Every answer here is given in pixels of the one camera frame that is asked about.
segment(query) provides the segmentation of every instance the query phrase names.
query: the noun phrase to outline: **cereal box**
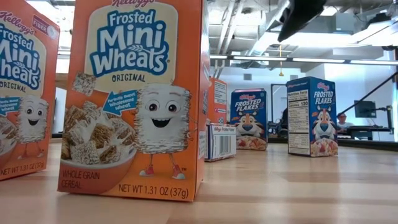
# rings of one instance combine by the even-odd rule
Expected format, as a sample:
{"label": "cereal box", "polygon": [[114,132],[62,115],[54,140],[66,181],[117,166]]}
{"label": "cereal box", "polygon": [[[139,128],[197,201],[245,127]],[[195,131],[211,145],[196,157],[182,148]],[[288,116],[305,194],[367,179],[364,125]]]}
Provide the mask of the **cereal box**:
{"label": "cereal box", "polygon": [[266,150],[267,92],[264,89],[233,91],[230,121],[236,126],[238,149]]}
{"label": "cereal box", "polygon": [[215,124],[226,124],[226,83],[210,78],[208,119]]}
{"label": "cereal box", "polygon": [[202,0],[76,0],[59,191],[194,199],[207,30]]}
{"label": "cereal box", "polygon": [[338,153],[335,83],[315,77],[287,82],[289,154]]}
{"label": "cereal box", "polygon": [[206,162],[214,162],[236,156],[236,128],[227,124],[210,124]]}
{"label": "cereal box", "polygon": [[0,180],[45,169],[59,27],[24,0],[0,8]]}

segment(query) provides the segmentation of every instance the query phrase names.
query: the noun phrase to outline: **desk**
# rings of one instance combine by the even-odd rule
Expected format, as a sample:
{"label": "desk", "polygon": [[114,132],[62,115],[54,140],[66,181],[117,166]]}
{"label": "desk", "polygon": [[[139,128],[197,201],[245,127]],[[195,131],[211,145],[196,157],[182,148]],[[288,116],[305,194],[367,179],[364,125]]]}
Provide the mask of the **desk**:
{"label": "desk", "polygon": [[60,144],[47,170],[0,182],[1,224],[396,224],[398,153],[339,147],[337,157],[238,150],[205,166],[194,203],[57,192]]}
{"label": "desk", "polygon": [[357,138],[368,138],[373,140],[373,132],[390,132],[389,128],[378,128],[374,126],[352,126],[347,128],[347,135],[351,136],[351,139]]}

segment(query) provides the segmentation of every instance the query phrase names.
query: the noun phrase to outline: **barcode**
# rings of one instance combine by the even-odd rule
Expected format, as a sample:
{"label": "barcode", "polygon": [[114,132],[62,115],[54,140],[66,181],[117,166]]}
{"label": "barcode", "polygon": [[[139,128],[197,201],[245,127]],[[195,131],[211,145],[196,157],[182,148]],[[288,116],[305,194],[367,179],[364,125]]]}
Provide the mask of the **barcode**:
{"label": "barcode", "polygon": [[218,147],[221,155],[231,153],[231,136],[220,136]]}

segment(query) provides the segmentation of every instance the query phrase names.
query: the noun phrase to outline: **kellogg's logo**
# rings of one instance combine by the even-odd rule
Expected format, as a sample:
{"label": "kellogg's logo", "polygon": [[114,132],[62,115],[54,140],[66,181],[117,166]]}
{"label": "kellogg's logo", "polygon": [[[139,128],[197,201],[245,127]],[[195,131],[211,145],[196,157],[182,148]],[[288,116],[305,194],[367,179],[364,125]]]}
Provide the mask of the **kellogg's logo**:
{"label": "kellogg's logo", "polygon": [[318,83],[318,89],[322,89],[324,91],[329,91],[329,86],[324,83]]}
{"label": "kellogg's logo", "polygon": [[33,28],[27,27],[22,23],[22,19],[14,16],[12,12],[0,11],[0,19],[4,22],[9,22],[12,25],[19,28],[19,32],[23,34],[34,34],[35,30]]}
{"label": "kellogg's logo", "polygon": [[253,100],[253,99],[255,99],[255,95],[248,95],[248,94],[245,94],[245,95],[241,95],[240,97],[239,97],[239,99],[240,100]]}
{"label": "kellogg's logo", "polygon": [[135,4],[136,7],[144,7],[153,2],[155,0],[112,0],[112,6],[119,7],[120,5]]}

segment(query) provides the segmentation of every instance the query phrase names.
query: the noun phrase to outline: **net weight text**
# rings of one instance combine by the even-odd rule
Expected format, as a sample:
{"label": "net weight text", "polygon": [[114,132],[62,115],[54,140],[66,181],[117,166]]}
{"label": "net weight text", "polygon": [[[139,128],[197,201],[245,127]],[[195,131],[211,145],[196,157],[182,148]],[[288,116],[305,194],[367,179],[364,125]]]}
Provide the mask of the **net weight text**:
{"label": "net weight text", "polygon": [[189,195],[188,189],[182,189],[179,187],[154,187],[132,184],[120,184],[119,191],[124,193],[162,195],[180,199],[186,199]]}

